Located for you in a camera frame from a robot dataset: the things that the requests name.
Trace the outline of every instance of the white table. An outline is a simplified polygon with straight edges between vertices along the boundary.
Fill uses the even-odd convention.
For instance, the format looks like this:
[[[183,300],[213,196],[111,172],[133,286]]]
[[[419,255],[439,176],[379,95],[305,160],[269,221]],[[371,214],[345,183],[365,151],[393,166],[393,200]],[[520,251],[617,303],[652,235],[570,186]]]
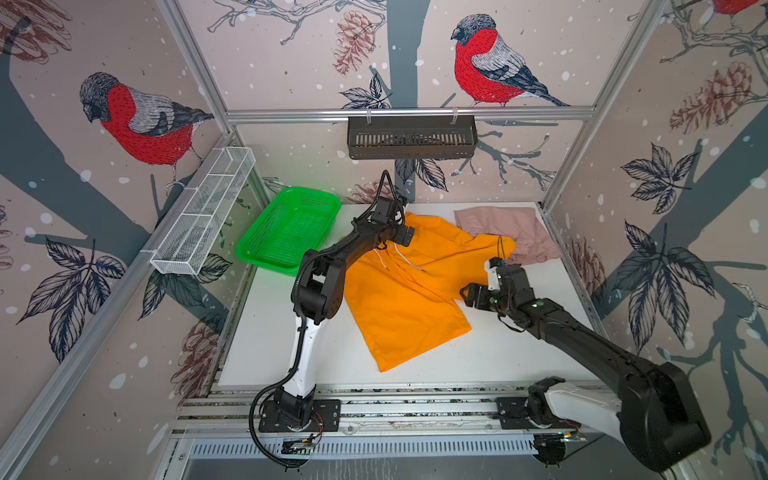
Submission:
[[[535,207],[533,203],[412,204],[408,211],[442,217],[455,224],[454,210],[481,205]],[[322,248],[351,231],[351,219],[365,205],[342,205]],[[590,327],[561,260],[526,266],[538,297],[560,303]],[[282,378],[290,361],[295,331],[290,291],[294,278],[258,269],[219,379],[219,386],[263,386]],[[317,383],[347,389],[436,388],[537,381],[546,376],[595,380],[595,376],[561,350],[530,333],[514,333],[496,314],[457,302],[472,331],[389,370],[379,372],[346,301],[332,319],[320,346]]]

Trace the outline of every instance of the white mesh shelf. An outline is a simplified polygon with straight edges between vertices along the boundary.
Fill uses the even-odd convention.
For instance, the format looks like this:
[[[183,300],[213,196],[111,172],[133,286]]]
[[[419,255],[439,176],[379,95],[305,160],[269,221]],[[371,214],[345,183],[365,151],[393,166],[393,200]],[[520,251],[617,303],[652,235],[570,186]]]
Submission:
[[[150,263],[160,273],[197,275],[256,160],[246,147],[225,147],[187,202]]]

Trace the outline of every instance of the folded pink cloth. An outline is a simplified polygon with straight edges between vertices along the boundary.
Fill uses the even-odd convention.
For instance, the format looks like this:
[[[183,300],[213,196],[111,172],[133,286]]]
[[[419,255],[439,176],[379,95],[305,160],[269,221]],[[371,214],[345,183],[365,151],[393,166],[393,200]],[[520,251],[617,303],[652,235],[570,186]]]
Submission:
[[[471,235],[487,233],[512,238],[517,248],[511,263],[530,265],[562,257],[531,207],[473,207],[455,211],[456,226]]]

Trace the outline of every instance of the green basket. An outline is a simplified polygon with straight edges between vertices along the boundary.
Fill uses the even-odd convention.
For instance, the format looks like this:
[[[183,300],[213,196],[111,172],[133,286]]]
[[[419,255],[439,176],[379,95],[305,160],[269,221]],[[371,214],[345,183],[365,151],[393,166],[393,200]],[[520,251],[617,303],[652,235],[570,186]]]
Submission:
[[[237,243],[243,262],[296,276],[304,253],[316,250],[333,226],[341,201],[309,188],[281,191]]]

